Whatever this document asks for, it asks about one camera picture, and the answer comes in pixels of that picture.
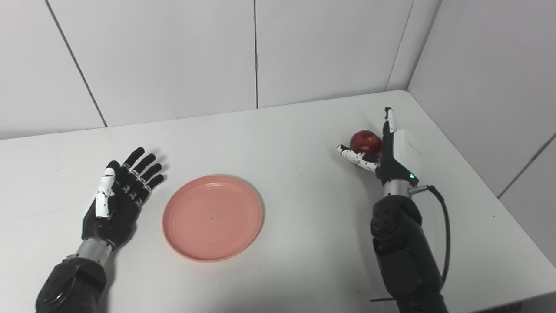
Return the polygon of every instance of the robot forearm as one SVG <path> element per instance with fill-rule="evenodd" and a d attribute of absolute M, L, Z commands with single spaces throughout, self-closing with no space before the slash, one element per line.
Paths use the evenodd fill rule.
<path fill-rule="evenodd" d="M 46 279 L 37 297 L 37 313 L 96 313 L 106 286 L 103 265 L 110 252 L 106 241 L 85 239 Z"/>

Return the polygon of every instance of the black arm joint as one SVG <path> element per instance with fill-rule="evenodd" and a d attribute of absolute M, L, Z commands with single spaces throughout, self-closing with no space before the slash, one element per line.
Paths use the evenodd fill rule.
<path fill-rule="evenodd" d="M 79 257 L 65 259 L 54 267 L 39 292 L 37 313 L 94 312 L 105 286 L 100 264 Z"/>

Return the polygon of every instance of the tile grout line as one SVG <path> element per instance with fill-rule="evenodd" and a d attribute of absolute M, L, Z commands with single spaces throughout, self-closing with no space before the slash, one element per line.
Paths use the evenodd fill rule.
<path fill-rule="evenodd" d="M 413 69 L 411 69 L 411 73 L 409 74 L 408 83 L 405 86 L 404 90 L 407 90 L 409 88 L 409 84 L 411 83 L 411 80 L 413 79 L 413 75 L 415 74 L 415 70 L 417 69 L 417 64 L 419 63 L 419 60 L 421 59 L 421 55 L 423 54 L 423 50 L 425 50 L 425 44 L 429 40 L 430 31 L 433 29 L 433 25 L 434 25 L 434 22 L 436 21 L 436 16 L 438 15 L 438 11 L 440 10 L 440 5 L 441 4 L 442 4 L 442 0 L 438 0 L 438 3 L 436 4 L 436 7 L 434 8 L 433 16 L 430 19 L 429 29 L 425 33 L 425 37 L 423 38 L 423 42 L 421 43 L 421 47 L 419 48 L 419 53 L 417 53 L 417 57 L 415 58 L 415 63 L 413 64 Z"/>
<path fill-rule="evenodd" d="M 255 29 L 255 101 L 257 109 L 259 108 L 259 57 L 257 55 L 257 5 L 256 0 L 253 0 L 253 21 Z"/>
<path fill-rule="evenodd" d="M 512 179 L 512 181 L 506 186 L 506 188 L 504 188 L 504 190 L 502 190 L 502 192 L 497 196 L 498 199 L 500 199 L 500 197 L 502 197 L 504 195 L 504 193 L 506 193 L 506 191 L 508 191 L 508 189 L 510 189 L 510 187 L 515 183 L 516 180 L 518 180 L 518 178 L 529 168 L 529 166 L 539 157 L 539 155 L 544 151 L 544 149 L 546 149 L 548 147 L 548 145 L 554 140 L 554 138 L 556 138 L 556 133 L 554 133 L 550 139 L 548 139 L 547 142 L 545 142 L 540 149 L 533 155 L 533 157 L 531 158 L 531 160 L 529 160 L 527 162 L 527 164 L 519 171 L 519 173 L 514 177 L 514 179 Z"/>
<path fill-rule="evenodd" d="M 89 84 L 87 83 L 87 80 L 85 79 L 85 76 L 83 75 L 83 71 L 81 71 L 81 67 L 77 63 L 77 59 L 75 58 L 75 55 L 73 54 L 73 51 L 71 50 L 70 43 L 67 41 L 66 35 L 64 35 L 64 32 L 62 31 L 62 27 L 60 26 L 60 23 L 58 23 L 58 19 L 56 18 L 56 15 L 54 14 L 54 11 L 52 10 L 52 7 L 50 6 L 49 1 L 44 0 L 44 2 L 46 3 L 46 6 L 48 7 L 48 10 L 50 11 L 50 15 L 54 19 L 54 23 L 56 24 L 56 27 L 58 28 L 58 32 L 60 32 L 60 35 L 62 35 L 62 39 L 64 40 L 64 43 L 66 44 L 66 48 L 68 49 L 69 54 L 71 55 L 73 63 L 77 67 L 77 71 L 79 72 L 79 75 L 81 76 L 81 79 L 83 80 L 83 83 L 85 83 L 85 87 L 87 88 L 87 91 L 89 92 L 89 96 L 91 97 L 91 100 L 93 100 L 93 104 L 95 105 L 95 108 L 97 109 L 97 112 L 98 112 L 99 116 L 101 117 L 102 123 L 104 124 L 105 127 L 108 127 L 108 124 L 106 124 L 106 120 L 104 119 L 104 116 L 102 115 L 101 109 L 98 107 L 97 100 L 95 100 L 95 97 L 93 96 L 93 92 L 91 91 L 91 88 L 89 87 Z"/>
<path fill-rule="evenodd" d="M 411 2 L 411 7 L 409 8 L 408 19 L 405 20 L 404 31 L 401 33 L 400 44 L 398 45 L 398 50 L 396 51 L 396 56 L 394 57 L 394 63 L 392 63 L 392 68 L 390 69 L 390 74 L 388 74 L 388 79 L 386 80 L 386 87 L 384 91 L 388 89 L 388 84 L 390 84 L 390 78 L 392 77 L 392 72 L 394 71 L 394 66 L 396 65 L 396 60 L 398 59 L 398 54 L 400 53 L 401 42 L 404 40 L 405 30 L 408 27 L 409 17 L 411 16 L 411 11 L 413 10 L 413 4 L 415 0 Z"/>

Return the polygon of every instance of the white wall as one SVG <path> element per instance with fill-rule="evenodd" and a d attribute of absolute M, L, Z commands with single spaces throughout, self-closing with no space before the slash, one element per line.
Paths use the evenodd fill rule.
<path fill-rule="evenodd" d="M 0 1 L 0 139 L 103 127 L 47 6 Z"/>
<path fill-rule="evenodd" d="M 50 1 L 109 126 L 256 107 L 252 1 Z"/>
<path fill-rule="evenodd" d="M 443 0 L 409 85 L 495 194 L 556 133 L 554 16 L 554 1 Z M 556 265 L 555 164 L 552 142 L 500 200 Z M 555 305 L 549 295 L 523 311 Z"/>
<path fill-rule="evenodd" d="M 108 126 L 403 88 L 437 2 L 50 0 Z M 45 3 L 1 5 L 0 138 L 102 126 Z"/>
<path fill-rule="evenodd" d="M 401 54 L 413 1 L 258 1 L 259 107 L 405 87 L 437 1 L 414 6 Z"/>

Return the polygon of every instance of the cable connector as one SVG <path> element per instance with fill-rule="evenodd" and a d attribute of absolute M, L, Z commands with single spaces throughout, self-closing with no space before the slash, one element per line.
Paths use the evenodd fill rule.
<path fill-rule="evenodd" d="M 414 194 L 418 194 L 418 193 L 421 193 L 423 191 L 426 191 L 427 189 L 429 189 L 429 186 L 422 185 L 422 186 L 409 188 L 408 192 L 409 192 L 410 195 L 414 195 Z"/>

